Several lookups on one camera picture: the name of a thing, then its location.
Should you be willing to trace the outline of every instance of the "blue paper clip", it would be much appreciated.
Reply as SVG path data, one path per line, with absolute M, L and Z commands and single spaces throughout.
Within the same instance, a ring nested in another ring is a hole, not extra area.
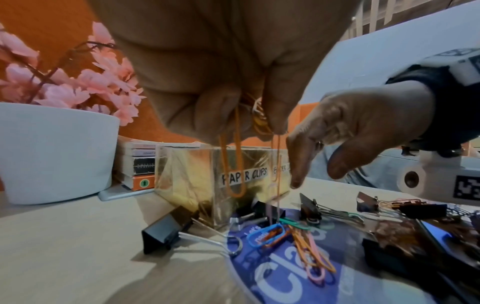
M 277 229 L 277 228 L 281 228 L 281 233 L 279 235 L 276 235 L 272 238 L 269 238 L 265 241 L 260 241 L 260 242 L 255 242 L 255 241 L 251 240 L 252 237 L 260 236 L 263 233 L 269 233 L 270 231 L 272 231 L 274 229 Z M 248 241 L 250 246 L 252 246 L 253 248 L 260 248 L 264 245 L 267 245 L 267 244 L 270 244 L 270 243 L 276 241 L 277 239 L 281 238 L 284 235 L 285 235 L 285 227 L 280 223 L 276 223 L 276 224 L 273 224 L 271 226 L 268 226 L 268 227 L 265 227 L 265 228 L 262 228 L 260 230 L 257 230 L 257 231 L 254 231 L 254 232 L 250 233 L 249 235 L 246 236 L 246 240 Z

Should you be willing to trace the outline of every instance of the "green paper clip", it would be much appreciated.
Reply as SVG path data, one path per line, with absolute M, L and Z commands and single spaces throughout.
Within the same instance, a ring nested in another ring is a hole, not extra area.
M 280 223 L 287 224 L 287 225 L 290 225 L 290 226 L 293 226 L 295 228 L 302 229 L 302 230 L 310 230 L 309 226 L 300 224 L 299 222 L 296 222 L 296 221 L 294 221 L 292 219 L 289 219 L 289 218 L 286 218 L 286 217 L 281 218 Z

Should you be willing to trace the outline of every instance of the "white device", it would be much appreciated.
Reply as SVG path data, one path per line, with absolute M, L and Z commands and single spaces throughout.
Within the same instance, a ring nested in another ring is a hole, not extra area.
M 461 156 L 444 158 L 436 152 L 420 151 L 415 166 L 398 177 L 399 189 L 423 199 L 480 206 L 480 170 L 462 167 Z

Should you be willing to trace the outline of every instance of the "table surface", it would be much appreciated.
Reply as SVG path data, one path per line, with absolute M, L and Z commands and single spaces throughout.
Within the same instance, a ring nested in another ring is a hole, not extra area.
M 359 191 L 383 200 L 411 197 L 308 178 L 281 206 L 299 209 L 302 192 L 353 212 Z M 243 303 L 215 247 L 182 240 L 170 251 L 143 255 L 141 230 L 173 208 L 154 193 L 43 206 L 9 205 L 0 193 L 0 302 Z

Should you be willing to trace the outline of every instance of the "sleeve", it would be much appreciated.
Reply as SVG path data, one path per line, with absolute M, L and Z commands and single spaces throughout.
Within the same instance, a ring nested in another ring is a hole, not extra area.
M 457 49 L 424 59 L 392 76 L 387 84 L 414 80 L 435 96 L 429 128 L 410 149 L 452 151 L 480 135 L 480 49 Z

